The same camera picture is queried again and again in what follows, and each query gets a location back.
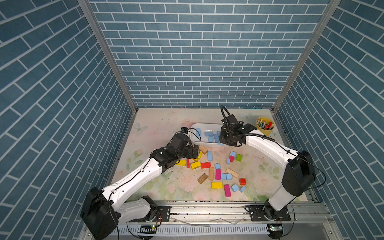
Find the aluminium mounting rail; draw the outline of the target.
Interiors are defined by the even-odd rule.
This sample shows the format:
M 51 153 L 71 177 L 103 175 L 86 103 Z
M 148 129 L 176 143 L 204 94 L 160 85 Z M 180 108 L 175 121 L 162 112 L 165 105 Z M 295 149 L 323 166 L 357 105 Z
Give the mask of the aluminium mounting rail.
M 109 203 L 93 201 L 80 213 L 81 219 L 91 227 L 109 224 L 112 227 L 126 222 L 155 221 L 158 223 L 184 223 L 187 225 L 256 223 L 326 223 L 331 215 L 325 204 L 313 202 L 291 203 L 278 214 L 266 213 L 261 202 L 207 202 L 207 201 L 153 201 L 144 196 L 125 202 L 113 209 Z

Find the yellow large block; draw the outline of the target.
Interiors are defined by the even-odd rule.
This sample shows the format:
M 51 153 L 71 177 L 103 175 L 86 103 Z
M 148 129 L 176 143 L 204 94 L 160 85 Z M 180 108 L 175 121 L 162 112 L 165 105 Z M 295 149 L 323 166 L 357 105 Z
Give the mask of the yellow large block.
M 194 169 L 197 169 L 197 168 L 200 168 L 201 167 L 201 162 L 194 162 L 194 163 L 191 163 L 191 168 L 194 170 Z

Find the magenta upright block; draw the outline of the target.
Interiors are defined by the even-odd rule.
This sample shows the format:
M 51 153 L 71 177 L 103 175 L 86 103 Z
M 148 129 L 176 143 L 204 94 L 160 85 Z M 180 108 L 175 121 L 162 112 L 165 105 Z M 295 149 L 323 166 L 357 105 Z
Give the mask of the magenta upright block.
M 220 181 L 222 178 L 221 174 L 222 174 L 221 169 L 216 169 L 215 180 Z

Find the brown grained wooden block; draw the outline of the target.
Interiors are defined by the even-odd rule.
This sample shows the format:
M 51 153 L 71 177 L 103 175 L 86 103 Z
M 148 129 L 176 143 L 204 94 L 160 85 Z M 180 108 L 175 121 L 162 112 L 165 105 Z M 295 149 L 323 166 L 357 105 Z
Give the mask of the brown grained wooden block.
M 208 176 L 206 173 L 204 173 L 204 174 L 202 174 L 202 175 L 198 178 L 198 183 L 199 183 L 200 185 L 202 185 L 208 178 L 209 178 L 209 176 Z

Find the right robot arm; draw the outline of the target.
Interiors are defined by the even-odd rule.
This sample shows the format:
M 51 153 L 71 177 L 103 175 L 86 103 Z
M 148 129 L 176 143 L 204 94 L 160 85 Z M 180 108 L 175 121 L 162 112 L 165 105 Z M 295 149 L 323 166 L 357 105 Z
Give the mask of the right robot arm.
M 306 151 L 298 152 L 285 147 L 263 134 L 256 126 L 244 124 L 221 106 L 223 116 L 219 142 L 232 146 L 252 147 L 273 160 L 284 172 L 279 188 L 262 208 L 267 220 L 275 221 L 286 211 L 287 205 L 311 188 L 317 179 L 313 158 Z

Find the tan wooden block upper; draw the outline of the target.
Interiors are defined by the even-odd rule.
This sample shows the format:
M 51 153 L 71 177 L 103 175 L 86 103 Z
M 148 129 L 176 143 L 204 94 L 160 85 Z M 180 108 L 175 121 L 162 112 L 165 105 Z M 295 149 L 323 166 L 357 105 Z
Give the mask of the tan wooden block upper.
M 199 146 L 199 150 L 200 150 L 204 155 L 208 152 L 207 148 L 204 147 L 204 146 Z

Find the magenta block bottom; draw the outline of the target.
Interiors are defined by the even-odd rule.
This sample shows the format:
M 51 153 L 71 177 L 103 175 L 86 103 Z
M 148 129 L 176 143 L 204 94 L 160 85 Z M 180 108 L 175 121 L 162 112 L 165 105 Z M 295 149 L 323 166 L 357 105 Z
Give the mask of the magenta block bottom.
M 224 191 L 225 191 L 225 196 L 226 198 L 229 198 L 232 196 L 231 194 L 231 188 L 229 185 L 224 185 Z

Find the green cube block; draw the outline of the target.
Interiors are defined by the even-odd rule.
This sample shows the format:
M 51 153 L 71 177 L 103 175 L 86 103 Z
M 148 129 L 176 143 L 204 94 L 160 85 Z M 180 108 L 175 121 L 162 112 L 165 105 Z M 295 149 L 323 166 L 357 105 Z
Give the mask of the green cube block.
M 243 156 L 240 155 L 240 154 L 238 154 L 238 155 L 236 156 L 236 161 L 241 162 L 241 161 L 242 161 L 242 158 L 243 158 Z

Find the tan slanted wooden block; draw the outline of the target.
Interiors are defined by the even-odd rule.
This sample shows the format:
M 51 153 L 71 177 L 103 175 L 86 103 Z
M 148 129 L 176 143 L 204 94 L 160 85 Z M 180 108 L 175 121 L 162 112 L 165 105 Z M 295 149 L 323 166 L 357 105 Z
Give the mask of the tan slanted wooden block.
M 233 176 L 233 178 L 238 178 L 239 177 L 239 173 L 235 172 L 234 170 L 230 169 L 230 168 L 227 168 L 226 169 L 226 173 L 227 174 L 231 174 Z

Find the red cube block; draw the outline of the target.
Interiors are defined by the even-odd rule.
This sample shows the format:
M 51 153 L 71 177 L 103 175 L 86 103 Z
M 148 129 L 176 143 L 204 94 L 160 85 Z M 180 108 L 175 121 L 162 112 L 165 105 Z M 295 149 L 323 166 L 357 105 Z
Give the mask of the red cube block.
M 247 184 L 246 179 L 240 178 L 240 185 L 245 186 Z

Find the white rectangular plastic tray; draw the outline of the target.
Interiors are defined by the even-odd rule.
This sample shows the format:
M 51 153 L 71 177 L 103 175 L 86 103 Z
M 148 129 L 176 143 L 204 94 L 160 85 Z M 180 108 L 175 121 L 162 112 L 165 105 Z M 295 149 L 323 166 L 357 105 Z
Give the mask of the white rectangular plastic tray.
M 208 137 L 205 136 L 205 132 L 213 132 L 214 134 L 217 131 L 221 131 L 222 125 L 219 124 L 206 124 L 206 123 L 196 123 L 191 128 L 189 128 L 189 137 L 194 145 L 204 146 L 204 147 L 219 147 L 223 146 L 220 142 L 218 143 L 209 143 Z M 196 129 L 201 129 L 201 138 L 197 136 Z

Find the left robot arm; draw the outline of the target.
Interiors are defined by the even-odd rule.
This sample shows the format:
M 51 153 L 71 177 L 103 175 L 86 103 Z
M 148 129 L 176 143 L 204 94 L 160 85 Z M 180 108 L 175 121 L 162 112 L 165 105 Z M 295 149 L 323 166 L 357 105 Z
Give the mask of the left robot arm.
M 124 206 L 125 201 L 146 183 L 174 167 L 181 159 L 195 159 L 199 146 L 184 133 L 173 135 L 164 147 L 153 150 L 149 158 L 121 180 L 103 189 L 94 187 L 85 197 L 80 217 L 96 240 L 103 240 L 119 221 L 152 219 L 157 205 L 148 196 Z

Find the yellow block bottom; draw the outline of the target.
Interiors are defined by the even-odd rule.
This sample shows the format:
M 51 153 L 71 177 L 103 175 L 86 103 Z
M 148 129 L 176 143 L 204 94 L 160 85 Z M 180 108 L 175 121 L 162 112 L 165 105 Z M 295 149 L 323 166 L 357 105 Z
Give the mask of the yellow block bottom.
M 222 189 L 224 185 L 222 182 L 212 182 L 211 187 L 212 189 Z

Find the tan upright wooden block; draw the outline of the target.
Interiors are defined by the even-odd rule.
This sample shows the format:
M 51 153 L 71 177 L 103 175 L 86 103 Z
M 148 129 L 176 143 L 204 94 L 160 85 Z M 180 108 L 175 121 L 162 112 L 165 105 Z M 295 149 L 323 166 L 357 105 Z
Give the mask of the tan upright wooden block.
M 209 180 L 213 181 L 215 177 L 215 169 L 213 167 L 209 168 Z

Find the red long block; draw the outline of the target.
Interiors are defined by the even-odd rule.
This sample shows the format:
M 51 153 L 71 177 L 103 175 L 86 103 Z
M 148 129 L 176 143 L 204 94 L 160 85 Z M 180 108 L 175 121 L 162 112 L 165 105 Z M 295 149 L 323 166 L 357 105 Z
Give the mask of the red long block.
M 207 163 L 201 163 L 201 168 L 202 169 L 208 169 L 208 168 L 211 168 L 212 165 L 211 163 L 207 162 Z

